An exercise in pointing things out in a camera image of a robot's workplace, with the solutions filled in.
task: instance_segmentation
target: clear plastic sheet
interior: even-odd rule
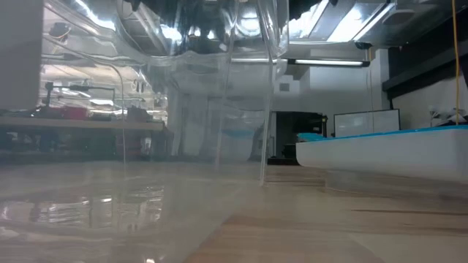
[[[287,1],[134,2],[45,0],[37,107],[0,115],[0,261],[182,262],[259,187]]]

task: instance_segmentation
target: wooden table surface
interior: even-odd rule
[[[327,190],[301,167],[268,174],[186,262],[468,262],[466,202]]]

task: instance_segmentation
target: transparent plastic enclosure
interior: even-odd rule
[[[26,4],[8,3],[2,14]],[[25,22],[42,23],[34,42],[0,28],[24,37],[2,54],[42,51],[12,68],[39,80],[0,104],[0,233],[18,248],[0,261],[182,262],[260,185],[287,1],[29,12],[42,14]]]

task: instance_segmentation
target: red object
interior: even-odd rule
[[[64,107],[62,114],[67,120],[85,120],[88,117],[88,110],[82,107]]]

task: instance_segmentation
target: wooden floor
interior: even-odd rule
[[[321,171],[269,170],[186,262],[468,262],[466,203],[332,191]]]

